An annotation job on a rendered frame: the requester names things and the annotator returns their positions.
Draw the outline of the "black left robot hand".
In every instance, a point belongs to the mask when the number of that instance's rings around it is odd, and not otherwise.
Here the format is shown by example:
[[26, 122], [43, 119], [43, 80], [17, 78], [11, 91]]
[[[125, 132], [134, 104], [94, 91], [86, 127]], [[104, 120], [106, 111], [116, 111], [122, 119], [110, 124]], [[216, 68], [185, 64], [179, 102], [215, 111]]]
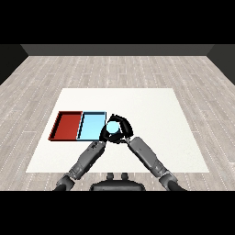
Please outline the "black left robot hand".
[[107, 142], [110, 139], [110, 133], [106, 130], [106, 126], [103, 126], [99, 135], [99, 140]]

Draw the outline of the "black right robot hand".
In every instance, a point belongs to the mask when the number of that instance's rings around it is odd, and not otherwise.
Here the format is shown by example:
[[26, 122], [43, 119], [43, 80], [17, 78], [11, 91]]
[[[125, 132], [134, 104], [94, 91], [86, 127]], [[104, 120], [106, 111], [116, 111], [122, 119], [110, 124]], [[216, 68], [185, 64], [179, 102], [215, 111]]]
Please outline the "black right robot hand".
[[130, 138], [133, 136], [133, 129], [129, 122], [119, 115], [112, 115], [108, 120], [110, 122], [117, 122], [120, 126], [121, 131], [109, 134], [109, 141], [114, 143], [129, 143]]

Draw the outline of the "small blue can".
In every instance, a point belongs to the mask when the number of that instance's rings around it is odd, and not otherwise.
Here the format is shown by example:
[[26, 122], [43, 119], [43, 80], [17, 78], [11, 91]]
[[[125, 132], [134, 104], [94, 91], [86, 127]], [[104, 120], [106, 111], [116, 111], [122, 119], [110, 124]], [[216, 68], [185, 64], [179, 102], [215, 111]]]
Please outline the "small blue can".
[[106, 130], [110, 133], [110, 134], [116, 134], [119, 132], [119, 124], [116, 121], [109, 121], [106, 124]]

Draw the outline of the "light blue shallow open box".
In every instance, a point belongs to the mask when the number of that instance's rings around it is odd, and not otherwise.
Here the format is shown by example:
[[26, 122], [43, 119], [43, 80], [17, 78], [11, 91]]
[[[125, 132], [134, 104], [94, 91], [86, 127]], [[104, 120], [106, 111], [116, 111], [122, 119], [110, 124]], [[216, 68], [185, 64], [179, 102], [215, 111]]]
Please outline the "light blue shallow open box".
[[77, 131], [77, 140], [99, 140], [100, 132], [105, 124], [105, 111], [84, 111]]

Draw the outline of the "red shallow open box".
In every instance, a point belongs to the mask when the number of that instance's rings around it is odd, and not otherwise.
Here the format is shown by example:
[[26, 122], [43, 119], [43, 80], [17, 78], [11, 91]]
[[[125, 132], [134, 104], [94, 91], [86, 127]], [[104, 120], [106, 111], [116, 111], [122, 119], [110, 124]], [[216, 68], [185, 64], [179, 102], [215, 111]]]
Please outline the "red shallow open box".
[[76, 141], [82, 111], [60, 111], [51, 129], [50, 141]]

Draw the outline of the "dark grey robot body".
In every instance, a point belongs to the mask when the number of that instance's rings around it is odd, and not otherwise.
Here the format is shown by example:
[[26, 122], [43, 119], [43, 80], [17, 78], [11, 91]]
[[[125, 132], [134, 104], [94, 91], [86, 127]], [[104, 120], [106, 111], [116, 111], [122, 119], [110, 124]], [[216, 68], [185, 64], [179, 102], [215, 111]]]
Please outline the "dark grey robot body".
[[130, 181], [127, 173], [122, 173], [120, 180], [115, 180], [114, 174], [108, 173], [106, 180], [92, 184], [90, 191], [145, 191], [145, 187], [143, 184]]

